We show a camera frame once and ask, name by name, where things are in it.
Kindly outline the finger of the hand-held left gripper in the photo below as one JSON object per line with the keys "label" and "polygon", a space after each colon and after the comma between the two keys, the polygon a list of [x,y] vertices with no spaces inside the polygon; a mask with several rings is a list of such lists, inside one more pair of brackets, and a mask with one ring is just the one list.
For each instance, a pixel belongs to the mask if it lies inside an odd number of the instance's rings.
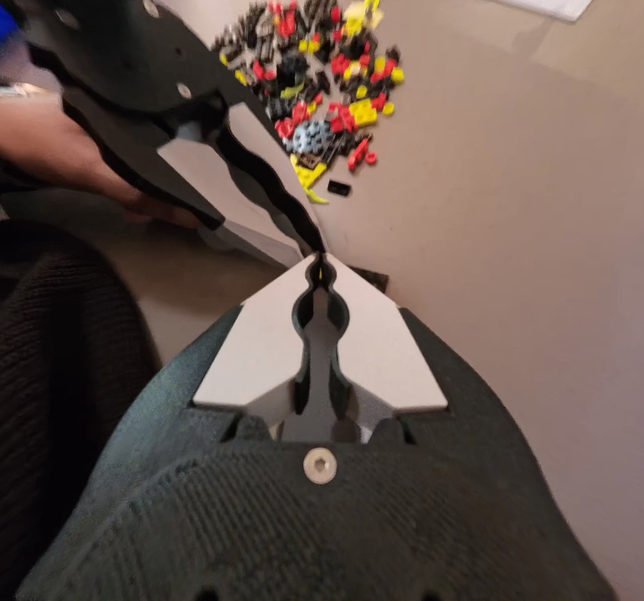
{"label": "finger of the hand-held left gripper", "polygon": [[309,251],[325,253],[327,242],[315,211],[273,132],[240,102],[226,108],[216,133],[216,149],[227,163],[262,189],[267,210],[288,223],[288,235],[295,235]]}
{"label": "finger of the hand-held left gripper", "polygon": [[268,211],[243,194],[227,164],[209,145],[175,138],[158,154],[221,215],[214,235],[223,243],[276,266],[293,267],[304,259],[298,243],[276,226]]}

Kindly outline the long black lego plate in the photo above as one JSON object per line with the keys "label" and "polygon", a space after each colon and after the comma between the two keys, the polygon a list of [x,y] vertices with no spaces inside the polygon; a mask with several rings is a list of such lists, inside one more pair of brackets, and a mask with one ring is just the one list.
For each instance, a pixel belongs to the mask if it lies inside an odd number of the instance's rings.
{"label": "long black lego plate", "polygon": [[361,267],[356,267],[356,266],[349,266],[349,267],[353,272],[355,272],[357,275],[359,275],[361,278],[363,278],[367,283],[375,287],[377,290],[381,291],[382,293],[387,292],[388,285],[390,283],[389,275],[382,274],[382,273],[375,272]]}

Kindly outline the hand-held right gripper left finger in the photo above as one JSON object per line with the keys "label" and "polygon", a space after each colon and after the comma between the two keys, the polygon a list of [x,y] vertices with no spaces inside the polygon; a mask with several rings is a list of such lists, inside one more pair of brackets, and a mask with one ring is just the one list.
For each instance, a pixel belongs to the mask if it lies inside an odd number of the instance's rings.
{"label": "hand-held right gripper left finger", "polygon": [[305,330],[320,272],[320,255],[311,254],[242,304],[193,396],[195,406],[261,418],[281,439],[285,421],[309,401]]}

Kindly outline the person's left hand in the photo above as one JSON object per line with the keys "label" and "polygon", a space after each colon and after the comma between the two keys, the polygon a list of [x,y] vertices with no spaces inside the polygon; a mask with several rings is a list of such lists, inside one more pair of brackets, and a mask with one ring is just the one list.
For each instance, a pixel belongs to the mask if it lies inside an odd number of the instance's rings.
{"label": "person's left hand", "polygon": [[201,226],[189,211],[149,197],[121,178],[52,98],[1,100],[1,159],[39,181],[113,200],[138,218]]}

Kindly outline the dark knitted clothing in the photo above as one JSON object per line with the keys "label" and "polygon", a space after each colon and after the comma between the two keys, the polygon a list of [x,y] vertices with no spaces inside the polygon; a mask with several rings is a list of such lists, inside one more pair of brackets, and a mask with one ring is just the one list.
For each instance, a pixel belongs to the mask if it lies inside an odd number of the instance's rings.
{"label": "dark knitted clothing", "polygon": [[1,599],[54,540],[157,352],[108,260],[44,223],[1,221]]}

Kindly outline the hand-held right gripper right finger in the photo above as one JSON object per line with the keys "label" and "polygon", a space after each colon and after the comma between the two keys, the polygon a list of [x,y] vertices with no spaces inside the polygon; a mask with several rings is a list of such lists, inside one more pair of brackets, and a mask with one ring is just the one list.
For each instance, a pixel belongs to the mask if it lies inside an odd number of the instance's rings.
{"label": "hand-held right gripper right finger", "polygon": [[329,395],[368,443],[383,420],[447,410],[444,396],[398,305],[331,254],[321,258],[328,317],[339,338]]}

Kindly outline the pile of lego pieces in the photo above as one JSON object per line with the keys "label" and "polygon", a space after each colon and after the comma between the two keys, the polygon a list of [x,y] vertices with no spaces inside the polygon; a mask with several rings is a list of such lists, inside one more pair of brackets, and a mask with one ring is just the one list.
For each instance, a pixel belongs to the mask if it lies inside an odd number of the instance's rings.
{"label": "pile of lego pieces", "polygon": [[396,45],[379,49],[381,0],[269,0],[249,5],[215,38],[220,62],[261,102],[312,204],[343,158],[350,174],[375,166],[372,128],[392,116],[405,81]]}

